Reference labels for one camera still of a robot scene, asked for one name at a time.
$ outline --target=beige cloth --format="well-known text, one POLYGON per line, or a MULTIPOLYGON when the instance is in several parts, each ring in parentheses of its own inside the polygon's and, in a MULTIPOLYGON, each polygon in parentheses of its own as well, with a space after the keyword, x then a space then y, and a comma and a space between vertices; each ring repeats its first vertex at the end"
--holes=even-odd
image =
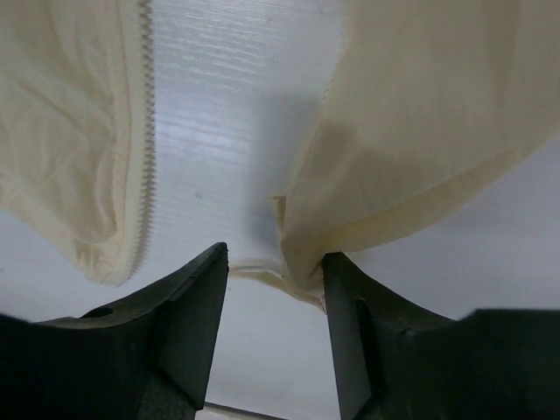
POLYGON ((0 0, 0 207, 87 277, 134 262, 151 137, 142 2, 0 0))
POLYGON ((284 287, 461 207, 558 131, 557 0, 348 0, 346 45, 278 200, 284 287))

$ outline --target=white surface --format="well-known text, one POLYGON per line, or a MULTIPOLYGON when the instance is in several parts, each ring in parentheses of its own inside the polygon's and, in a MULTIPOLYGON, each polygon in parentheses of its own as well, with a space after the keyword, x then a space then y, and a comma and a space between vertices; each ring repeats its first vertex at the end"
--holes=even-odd
MULTIPOLYGON (((332 73, 338 0, 155 0, 156 195, 143 266, 120 289, 87 283, 0 213, 0 311, 79 316, 174 271, 217 241, 232 262, 277 259, 268 197, 332 73)), ((462 211, 354 255, 367 272, 450 316, 557 307, 560 141, 462 211)), ((259 283, 228 286, 208 400, 289 419, 338 418, 326 318, 259 283)))

